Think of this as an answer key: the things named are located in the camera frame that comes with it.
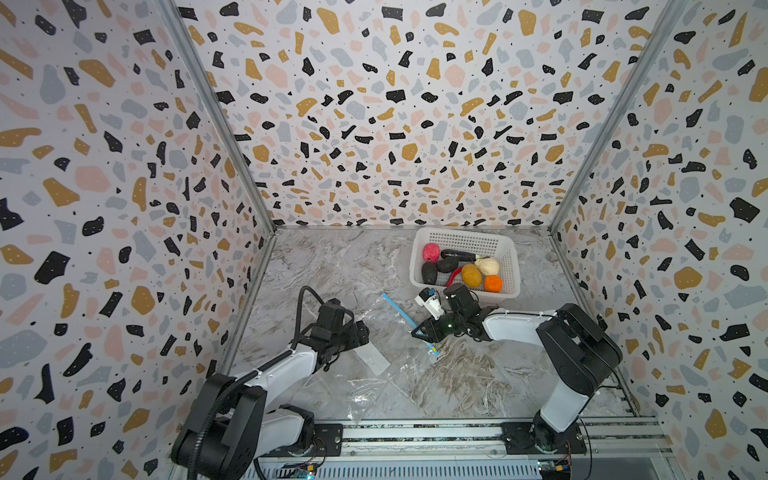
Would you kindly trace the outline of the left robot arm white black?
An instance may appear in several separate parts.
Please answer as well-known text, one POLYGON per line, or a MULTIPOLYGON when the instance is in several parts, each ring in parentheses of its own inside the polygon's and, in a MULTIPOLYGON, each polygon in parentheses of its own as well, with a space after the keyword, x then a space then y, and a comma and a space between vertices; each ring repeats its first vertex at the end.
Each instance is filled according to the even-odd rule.
POLYGON ((306 327, 302 311, 298 306, 285 351, 243 375, 215 373, 204 382, 171 449, 172 462, 189 479, 240 479, 265 454, 316 447, 314 414, 275 401, 328 371, 341 354, 367 345, 370 330, 336 298, 322 301, 316 321, 306 327))

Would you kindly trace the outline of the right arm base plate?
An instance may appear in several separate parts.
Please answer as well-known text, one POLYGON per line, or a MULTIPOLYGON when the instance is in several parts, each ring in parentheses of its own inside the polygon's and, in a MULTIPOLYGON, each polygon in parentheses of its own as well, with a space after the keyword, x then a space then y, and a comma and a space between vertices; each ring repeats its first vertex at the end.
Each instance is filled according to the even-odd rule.
POLYGON ((501 440, 508 455, 585 454, 585 436, 576 423, 558 433, 546 422, 503 422, 501 440))

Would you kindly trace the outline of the pink toy fruit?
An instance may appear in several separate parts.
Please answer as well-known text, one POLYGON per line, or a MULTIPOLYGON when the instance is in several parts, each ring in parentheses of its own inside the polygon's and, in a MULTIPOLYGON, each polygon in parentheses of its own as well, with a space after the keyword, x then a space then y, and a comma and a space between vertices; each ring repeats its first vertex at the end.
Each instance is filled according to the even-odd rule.
POLYGON ((437 262, 441 258, 441 249, 435 243, 427 243, 422 249, 422 258, 425 262, 437 262))

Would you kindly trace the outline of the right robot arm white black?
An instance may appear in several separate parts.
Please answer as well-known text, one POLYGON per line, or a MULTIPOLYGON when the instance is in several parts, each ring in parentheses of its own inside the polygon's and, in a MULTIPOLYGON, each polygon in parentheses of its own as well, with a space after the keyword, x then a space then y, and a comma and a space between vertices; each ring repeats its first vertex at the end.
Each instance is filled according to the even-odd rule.
POLYGON ((558 383, 536 412, 527 430, 516 424, 504 434, 509 449, 534 448, 555 454, 571 445, 577 418, 623 359, 617 344, 578 305, 566 303, 548 312, 516 312, 481 306, 463 284, 438 294, 424 288, 415 298, 430 316, 411 336, 438 344, 449 336, 478 342, 515 341, 543 348, 558 383))

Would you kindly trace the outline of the white plastic basket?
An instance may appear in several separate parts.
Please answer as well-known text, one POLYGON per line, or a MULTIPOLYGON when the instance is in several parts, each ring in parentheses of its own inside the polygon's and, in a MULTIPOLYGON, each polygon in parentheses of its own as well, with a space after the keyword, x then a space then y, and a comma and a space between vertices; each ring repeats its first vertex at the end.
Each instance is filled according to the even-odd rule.
MULTIPOLYGON (((490 303, 511 300, 519 296, 521 292, 521 275, 516 246, 508 237, 496 234, 477 233, 471 231, 422 228, 417 231, 412 244, 409 274, 411 283, 417 288, 434 288, 441 292, 450 274, 439 273, 435 285, 427 285, 422 282, 421 266, 425 261, 422 258, 422 249, 427 243, 437 244, 441 251, 456 249, 470 253, 481 254, 495 258, 500 262, 501 270, 498 276, 503 280, 503 290, 500 293, 485 292, 483 284, 478 288, 470 289, 480 300, 490 303)), ((459 262, 459 267, 472 262, 459 262)), ((461 274, 456 277, 454 284, 463 284, 461 274)))

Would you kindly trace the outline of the yellow toy potato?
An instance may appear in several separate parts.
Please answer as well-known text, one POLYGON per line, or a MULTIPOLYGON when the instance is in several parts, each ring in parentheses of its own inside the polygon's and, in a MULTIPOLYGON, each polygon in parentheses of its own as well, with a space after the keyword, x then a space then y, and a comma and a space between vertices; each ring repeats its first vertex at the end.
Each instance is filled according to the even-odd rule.
POLYGON ((470 289, 478 288, 483 284, 483 274, 473 263, 466 264, 462 267, 461 279, 470 289))

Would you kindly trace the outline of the cream toy garlic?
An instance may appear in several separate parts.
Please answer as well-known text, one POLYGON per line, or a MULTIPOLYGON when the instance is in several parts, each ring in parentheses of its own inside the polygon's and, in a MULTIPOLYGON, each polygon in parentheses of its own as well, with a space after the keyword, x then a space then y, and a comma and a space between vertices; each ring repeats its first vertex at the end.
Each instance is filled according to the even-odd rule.
POLYGON ((498 276, 501 270, 500 262, 492 257, 477 259, 474 265, 483 276, 498 276))

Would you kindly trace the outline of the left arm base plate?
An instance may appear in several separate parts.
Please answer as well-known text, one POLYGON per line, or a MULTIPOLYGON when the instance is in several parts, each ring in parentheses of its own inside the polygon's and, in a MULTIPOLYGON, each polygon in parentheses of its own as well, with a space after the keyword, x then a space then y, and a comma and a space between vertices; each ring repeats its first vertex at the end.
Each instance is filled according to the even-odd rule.
POLYGON ((339 457, 342 453, 344 425, 341 423, 319 423, 309 432, 304 429, 296 442, 282 445, 266 453, 263 458, 308 458, 312 455, 320 457, 339 457))

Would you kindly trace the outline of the clear zip top bag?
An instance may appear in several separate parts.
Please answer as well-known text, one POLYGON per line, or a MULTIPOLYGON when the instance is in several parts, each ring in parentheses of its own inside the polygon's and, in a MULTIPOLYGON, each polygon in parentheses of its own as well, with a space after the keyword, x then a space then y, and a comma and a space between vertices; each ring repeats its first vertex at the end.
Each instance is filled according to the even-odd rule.
POLYGON ((449 339, 433 347, 413 338, 413 320, 387 294, 376 295, 360 319, 370 337, 355 350, 361 371, 347 381, 351 420, 472 418, 487 413, 482 362, 466 342, 449 339))

